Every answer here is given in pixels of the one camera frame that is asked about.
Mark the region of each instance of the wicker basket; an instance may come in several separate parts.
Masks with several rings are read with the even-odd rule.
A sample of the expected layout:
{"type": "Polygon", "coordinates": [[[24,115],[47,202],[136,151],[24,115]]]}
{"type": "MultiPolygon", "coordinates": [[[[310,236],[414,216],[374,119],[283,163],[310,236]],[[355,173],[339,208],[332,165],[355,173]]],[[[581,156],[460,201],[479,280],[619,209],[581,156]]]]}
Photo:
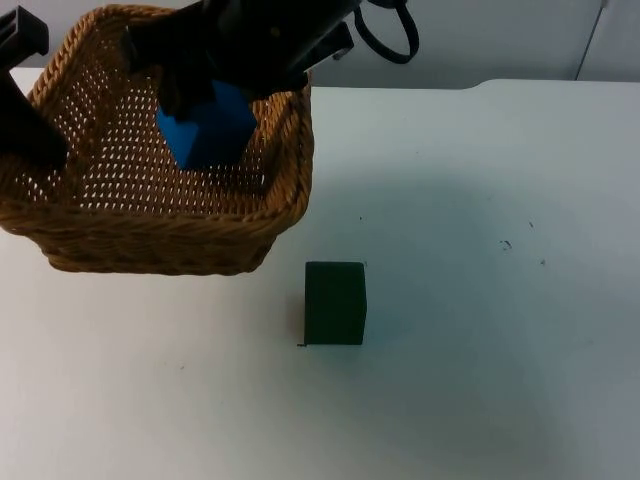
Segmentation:
{"type": "Polygon", "coordinates": [[[118,48],[127,23],[167,12],[107,6],[83,17],[29,95],[69,142],[64,169],[0,157],[0,225],[57,269],[249,272],[307,208],[308,87],[252,105],[258,128],[238,165],[177,169],[155,125],[159,71],[125,74],[118,48]]]}

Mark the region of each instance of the basket rim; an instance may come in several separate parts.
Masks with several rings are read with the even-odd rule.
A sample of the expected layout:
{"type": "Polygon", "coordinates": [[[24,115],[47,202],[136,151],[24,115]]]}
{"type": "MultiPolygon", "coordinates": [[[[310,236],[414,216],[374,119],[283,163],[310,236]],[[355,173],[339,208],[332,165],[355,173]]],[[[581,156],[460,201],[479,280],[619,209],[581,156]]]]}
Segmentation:
{"type": "MultiPolygon", "coordinates": [[[[76,52],[80,49],[83,41],[92,33],[92,27],[108,17],[114,15],[124,16],[156,16],[163,15],[174,11],[172,8],[146,6],[146,5],[120,5],[111,4],[103,7],[98,7],[89,11],[83,15],[80,20],[71,28],[66,34],[61,47],[54,54],[50,62],[44,68],[40,74],[38,80],[35,82],[33,88],[28,93],[27,97],[34,105],[39,108],[43,105],[53,104],[53,102],[60,101],[60,95],[55,95],[56,90],[63,84],[65,78],[73,74],[72,60],[76,52]]],[[[303,103],[305,113],[310,115],[310,84],[304,91],[298,92],[298,95],[304,95],[306,97],[303,103]]],[[[305,133],[305,126],[302,125],[297,129],[297,137],[301,138],[305,133]]],[[[313,152],[313,137],[311,136],[310,145],[311,155],[305,158],[302,153],[297,155],[297,167],[298,175],[295,185],[291,187],[291,195],[288,195],[286,201],[278,208],[261,208],[250,212],[248,214],[231,214],[231,213],[213,213],[213,214],[194,214],[194,213],[153,213],[153,212],[130,212],[120,210],[102,210],[89,207],[80,207],[74,205],[63,205],[59,203],[33,203],[30,201],[15,200],[10,196],[3,195],[0,192],[0,221],[3,223],[5,229],[11,229],[11,224],[16,222],[18,225],[18,218],[21,218],[21,222],[24,223],[25,217],[39,217],[42,228],[51,221],[51,227],[54,230],[62,230],[61,219],[64,217],[73,218],[74,221],[70,222],[69,228],[77,228],[80,224],[83,224],[83,228],[104,230],[104,225],[100,228],[100,224],[104,221],[105,217],[117,219],[119,223],[127,223],[132,229],[136,229],[137,226],[145,224],[148,228],[149,223],[153,221],[154,225],[159,228],[171,228],[179,224],[188,224],[194,226],[195,224],[209,225],[206,230],[214,229],[215,225],[220,223],[235,223],[240,225],[252,224],[253,232],[268,233],[269,236],[275,236],[282,231],[286,230],[293,224],[297,223],[304,215],[310,196],[311,189],[311,171],[312,171],[312,152],[313,152]],[[265,223],[264,228],[261,228],[258,224],[265,223]],[[278,224],[281,224],[281,228],[274,228],[278,224]]]]}

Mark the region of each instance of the gray wall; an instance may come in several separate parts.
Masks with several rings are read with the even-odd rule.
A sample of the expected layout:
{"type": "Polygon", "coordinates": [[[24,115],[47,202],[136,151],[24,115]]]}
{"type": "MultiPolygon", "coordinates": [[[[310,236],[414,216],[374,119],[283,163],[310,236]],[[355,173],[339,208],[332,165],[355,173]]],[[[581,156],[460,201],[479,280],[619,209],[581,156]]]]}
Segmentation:
{"type": "MultiPolygon", "coordinates": [[[[49,24],[52,45],[57,47],[78,17],[109,2],[62,0],[64,6],[60,7],[60,0],[0,0],[0,10],[18,3],[49,24]]],[[[180,7],[191,0],[139,3],[180,7]]],[[[620,4],[624,12],[602,15],[604,25],[596,29],[593,51],[589,51],[583,68],[585,78],[627,78],[630,68],[638,67],[640,37],[629,43],[629,36],[640,32],[637,28],[640,0],[612,0],[612,3],[620,4]],[[620,25],[636,33],[616,36],[620,25]],[[612,50],[619,54],[612,55],[612,50]]],[[[409,8],[419,26],[422,44],[411,64],[396,66],[377,57],[353,30],[354,51],[340,62],[319,66],[314,83],[465,88],[490,78],[573,79],[589,45],[600,5],[601,0],[410,0],[409,8]]],[[[607,10],[613,10],[614,6],[617,8],[609,5],[607,10]]],[[[382,40],[396,49],[407,49],[404,32],[393,12],[369,4],[363,9],[370,28],[382,40]]],[[[44,61],[33,58],[27,65],[43,65],[44,61]]],[[[637,77],[640,68],[633,73],[628,78],[637,77]]]]}
{"type": "Polygon", "coordinates": [[[640,81],[640,0],[609,0],[580,80],[640,81]]]}

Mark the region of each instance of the robotic arm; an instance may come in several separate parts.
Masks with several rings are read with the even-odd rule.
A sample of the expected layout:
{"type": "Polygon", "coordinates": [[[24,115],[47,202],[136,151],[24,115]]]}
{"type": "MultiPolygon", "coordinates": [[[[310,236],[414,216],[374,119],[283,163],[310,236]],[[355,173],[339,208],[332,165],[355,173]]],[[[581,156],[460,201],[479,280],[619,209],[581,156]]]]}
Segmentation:
{"type": "Polygon", "coordinates": [[[353,48],[342,21],[361,0],[200,0],[158,20],[131,25],[123,49],[132,72],[163,67],[159,101],[176,118],[215,96],[211,80],[248,100],[297,90],[306,71],[353,48]]]}
{"type": "MultiPolygon", "coordinates": [[[[392,62],[407,63],[419,45],[407,0],[369,1],[398,11],[409,55],[389,50],[368,31],[359,8],[362,0],[199,0],[129,25],[122,51],[131,73],[162,67],[158,100],[162,111],[179,122],[189,118],[192,107],[215,100],[214,80],[238,88],[247,101],[303,88],[310,68],[353,48],[343,21],[352,12],[356,29],[371,48],[392,62]]],[[[47,49],[46,24],[26,10],[18,7],[0,17],[0,96],[7,104],[0,109],[0,124],[13,132],[2,135],[0,149],[55,158],[53,163],[61,166],[64,139],[40,119],[9,76],[9,69],[24,58],[47,49]]]]}

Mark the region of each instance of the black cable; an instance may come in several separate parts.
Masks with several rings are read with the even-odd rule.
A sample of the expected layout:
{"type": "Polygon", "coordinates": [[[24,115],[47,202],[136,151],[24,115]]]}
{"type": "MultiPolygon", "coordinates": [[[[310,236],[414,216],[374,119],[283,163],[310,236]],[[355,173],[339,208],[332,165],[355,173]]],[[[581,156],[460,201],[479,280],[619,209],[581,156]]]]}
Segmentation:
{"type": "Polygon", "coordinates": [[[418,33],[416,22],[413,20],[413,17],[407,9],[407,0],[394,0],[394,8],[398,13],[402,27],[407,34],[407,40],[409,40],[408,55],[395,52],[378,40],[365,24],[360,7],[354,11],[355,25],[356,30],[364,42],[369,45],[374,52],[390,62],[402,65],[409,63],[411,59],[416,56],[416,53],[418,53],[418,50],[420,49],[420,34],[418,33]]]}

